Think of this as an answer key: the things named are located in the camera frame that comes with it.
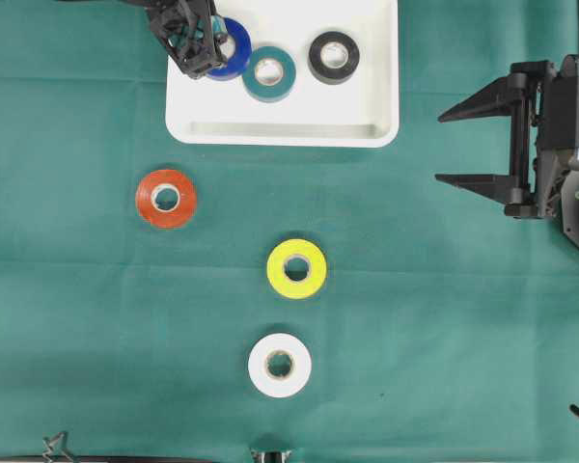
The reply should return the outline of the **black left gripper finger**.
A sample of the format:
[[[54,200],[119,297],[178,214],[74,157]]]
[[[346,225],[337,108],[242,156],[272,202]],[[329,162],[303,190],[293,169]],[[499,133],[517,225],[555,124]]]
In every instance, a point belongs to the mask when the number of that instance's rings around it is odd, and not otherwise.
[[[228,30],[213,1],[151,1],[145,11],[152,33],[183,74],[201,78],[227,66],[221,45]]]

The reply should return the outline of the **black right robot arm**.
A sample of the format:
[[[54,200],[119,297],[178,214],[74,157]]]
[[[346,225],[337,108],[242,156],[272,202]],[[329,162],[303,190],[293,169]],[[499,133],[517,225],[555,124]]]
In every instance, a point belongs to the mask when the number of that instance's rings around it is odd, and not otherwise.
[[[510,118],[505,175],[438,174],[436,180],[502,204],[516,219],[562,219],[579,249],[579,55],[519,62],[439,116],[442,123]]]

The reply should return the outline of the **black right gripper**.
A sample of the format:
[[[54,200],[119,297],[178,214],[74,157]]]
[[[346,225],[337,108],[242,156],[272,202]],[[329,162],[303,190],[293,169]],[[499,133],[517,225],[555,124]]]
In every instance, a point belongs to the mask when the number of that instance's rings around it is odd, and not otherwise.
[[[505,204],[518,218],[552,218],[570,173],[579,171],[579,55],[559,69],[548,61],[516,63],[500,77],[445,111],[440,123],[510,116],[520,153],[510,175],[436,174],[435,179]]]

